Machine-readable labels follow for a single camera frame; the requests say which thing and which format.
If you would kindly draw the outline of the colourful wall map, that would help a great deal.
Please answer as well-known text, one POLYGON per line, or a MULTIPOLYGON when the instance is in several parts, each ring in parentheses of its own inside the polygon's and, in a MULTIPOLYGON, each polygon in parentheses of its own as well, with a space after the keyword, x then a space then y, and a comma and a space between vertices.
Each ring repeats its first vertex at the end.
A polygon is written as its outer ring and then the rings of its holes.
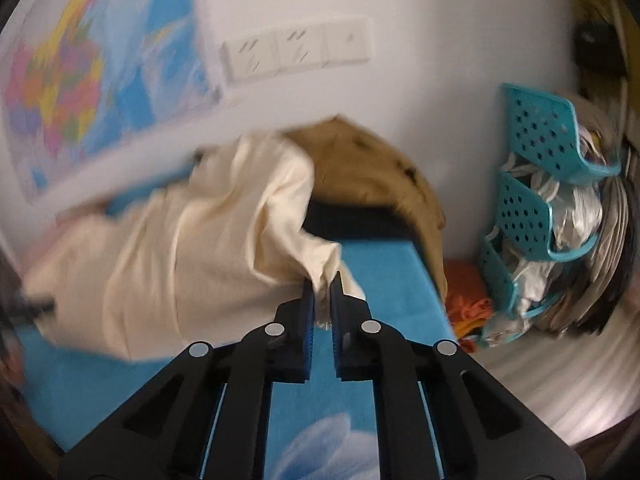
POLYGON ((28 200, 221 98, 196 0, 21 0, 1 37, 6 147, 28 200))

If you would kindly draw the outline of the blue floral bed sheet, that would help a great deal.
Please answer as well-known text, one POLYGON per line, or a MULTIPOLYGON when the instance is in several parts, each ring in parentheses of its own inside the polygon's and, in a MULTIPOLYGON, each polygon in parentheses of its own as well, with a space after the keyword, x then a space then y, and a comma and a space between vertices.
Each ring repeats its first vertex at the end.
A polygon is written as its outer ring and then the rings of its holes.
MULTIPOLYGON (((312 200, 305 229, 342 245, 374 318, 406 339, 434 344, 454 336, 421 260, 416 234, 385 206, 312 200)), ((116 410, 167 360, 125 362, 55 347, 35 327, 17 332, 29 411, 68 450, 116 410)), ((378 437, 370 382, 335 375, 332 335, 317 328, 310 378, 272 390, 265 476, 268 479, 376 479, 378 437)))

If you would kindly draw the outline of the teal plastic basket rack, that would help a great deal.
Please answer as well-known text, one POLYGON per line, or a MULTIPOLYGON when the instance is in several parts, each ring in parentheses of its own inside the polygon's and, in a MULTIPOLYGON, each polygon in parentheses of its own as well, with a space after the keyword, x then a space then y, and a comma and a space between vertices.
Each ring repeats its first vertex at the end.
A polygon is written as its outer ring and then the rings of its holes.
POLYGON ((634 235, 620 135, 579 94, 505 84, 503 95, 509 153, 495 223, 480 244, 495 312, 480 340, 500 346, 533 326, 600 330, 625 286, 634 235))

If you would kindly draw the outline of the orange cloth on floor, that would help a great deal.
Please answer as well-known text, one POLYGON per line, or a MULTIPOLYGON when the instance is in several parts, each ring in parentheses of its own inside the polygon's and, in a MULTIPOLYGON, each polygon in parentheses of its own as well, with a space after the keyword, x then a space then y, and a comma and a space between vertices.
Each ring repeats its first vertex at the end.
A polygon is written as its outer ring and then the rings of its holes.
POLYGON ((480 268, 469 260, 446 260, 448 284, 445 307, 449 323, 460 347, 474 353, 480 345, 482 329, 494 315, 494 303, 480 268))

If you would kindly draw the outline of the brown folded garment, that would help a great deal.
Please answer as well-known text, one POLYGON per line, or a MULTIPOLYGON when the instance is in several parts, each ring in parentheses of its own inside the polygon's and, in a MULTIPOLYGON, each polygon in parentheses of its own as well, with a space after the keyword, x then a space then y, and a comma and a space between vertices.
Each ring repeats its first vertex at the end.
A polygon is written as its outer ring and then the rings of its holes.
POLYGON ((314 163, 314 198, 332 205, 386 207, 413 229, 439 296, 445 298, 446 217, 437 194, 413 161, 342 116, 282 134, 314 163))

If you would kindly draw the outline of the cream beige coat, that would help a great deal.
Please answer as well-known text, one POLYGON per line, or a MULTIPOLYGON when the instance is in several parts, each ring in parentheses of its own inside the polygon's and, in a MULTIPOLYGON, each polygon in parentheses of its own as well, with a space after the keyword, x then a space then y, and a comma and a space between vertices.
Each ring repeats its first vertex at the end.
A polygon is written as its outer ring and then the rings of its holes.
POLYGON ((118 217, 73 218, 23 278, 27 296, 55 303, 40 334, 121 360, 166 358, 241 339, 305 283, 326 322, 334 278, 352 296, 363 290, 341 246, 303 228, 313 187, 294 142, 247 134, 118 217))

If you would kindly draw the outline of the white wall socket panel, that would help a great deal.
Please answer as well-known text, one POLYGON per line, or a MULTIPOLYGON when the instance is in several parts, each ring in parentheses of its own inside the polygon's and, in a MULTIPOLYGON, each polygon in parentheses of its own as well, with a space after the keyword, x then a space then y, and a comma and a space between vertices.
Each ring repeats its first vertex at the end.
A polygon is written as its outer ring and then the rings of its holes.
POLYGON ((221 53, 234 84, 363 64, 373 58, 372 24, 357 16, 283 26, 228 40, 221 53))

